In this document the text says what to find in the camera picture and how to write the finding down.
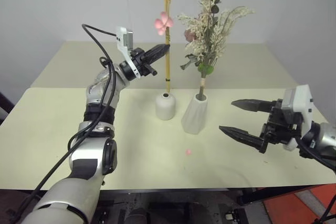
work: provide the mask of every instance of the geometric white vase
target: geometric white vase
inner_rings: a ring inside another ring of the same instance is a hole
[[[191,99],[181,120],[183,130],[191,134],[198,134],[204,128],[206,119],[208,97],[204,95],[205,100],[200,101],[196,98],[197,95]]]
[[[161,120],[174,117],[176,108],[175,97],[167,92],[159,94],[155,99],[155,114]]]

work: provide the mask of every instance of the tabletop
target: tabletop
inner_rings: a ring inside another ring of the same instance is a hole
[[[298,150],[269,144],[265,154],[240,144],[219,129],[238,127],[258,135],[268,114],[243,111],[237,99],[276,100],[284,89],[207,89],[206,125],[198,135],[185,133],[181,118],[197,91],[176,89],[176,115],[155,116],[162,90],[125,89],[115,117],[118,166],[101,189],[234,188],[335,183],[334,173],[302,158]],[[33,189],[66,152],[85,111],[84,88],[30,88],[0,126],[0,188]],[[325,119],[314,110],[313,118]],[[64,162],[43,189],[69,175]]]
[[[103,43],[115,63],[124,61],[113,42]],[[135,44],[149,50],[154,43]],[[186,64],[185,44],[171,44],[171,87],[199,88],[200,73],[194,65]],[[31,85],[38,88],[86,88],[102,70],[99,57],[103,56],[94,42],[67,41],[54,55],[39,77]],[[129,88],[162,89],[165,87],[165,60],[151,65],[157,70],[148,76],[131,81]],[[228,44],[218,59],[214,72],[206,78],[207,89],[266,89],[289,88],[297,83],[264,44]]]

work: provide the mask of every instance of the white vase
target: white vase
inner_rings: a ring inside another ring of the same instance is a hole
[[[191,134],[198,134],[204,128],[208,105],[206,95],[204,101],[200,101],[196,96],[197,94],[193,96],[181,120],[184,131]]]
[[[176,99],[171,93],[164,92],[155,99],[155,114],[161,120],[169,120],[174,117]]]

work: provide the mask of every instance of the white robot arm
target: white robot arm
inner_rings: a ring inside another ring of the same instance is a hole
[[[283,99],[277,101],[243,99],[231,104],[247,111],[269,113],[269,117],[260,137],[234,127],[220,126],[226,135],[261,153],[265,153],[268,143],[282,143],[288,151],[299,148],[300,156],[314,158],[336,171],[336,127],[312,120],[314,104],[308,85],[286,90]]]
[[[119,65],[113,65],[115,80],[106,68],[87,88],[86,111],[78,130],[81,135],[70,141],[68,148],[71,149],[76,145],[77,140],[87,132],[85,129],[100,116],[102,110],[106,109],[107,112],[78,148],[71,153],[69,157],[71,174],[47,191],[34,210],[25,218],[24,224],[90,223],[98,203],[103,179],[117,166],[117,144],[113,139],[113,121],[119,93],[129,85],[129,81],[135,78],[147,76],[149,73],[156,75],[156,71],[150,64],[164,56],[170,46],[160,44],[147,52],[141,48],[133,50],[132,35],[132,31],[117,27],[117,45],[125,61]],[[19,216],[15,215],[12,223],[18,219]]]

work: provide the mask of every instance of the dried flower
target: dried flower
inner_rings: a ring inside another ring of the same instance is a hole
[[[196,61],[195,65],[202,77],[197,95],[200,100],[205,99],[205,77],[213,72],[217,59],[223,54],[227,37],[237,19],[253,13],[245,6],[219,13],[217,4],[220,2],[221,0],[201,0],[202,9],[197,18],[185,14],[178,16],[179,20],[187,26],[184,36],[190,43],[186,45],[186,49],[193,50],[192,60],[188,57],[189,61],[181,68],[184,70]]]
[[[195,33],[192,33],[190,31],[190,29],[188,29],[184,32],[184,37],[185,37],[186,41],[188,41],[188,42],[192,42],[193,40],[196,39]]]

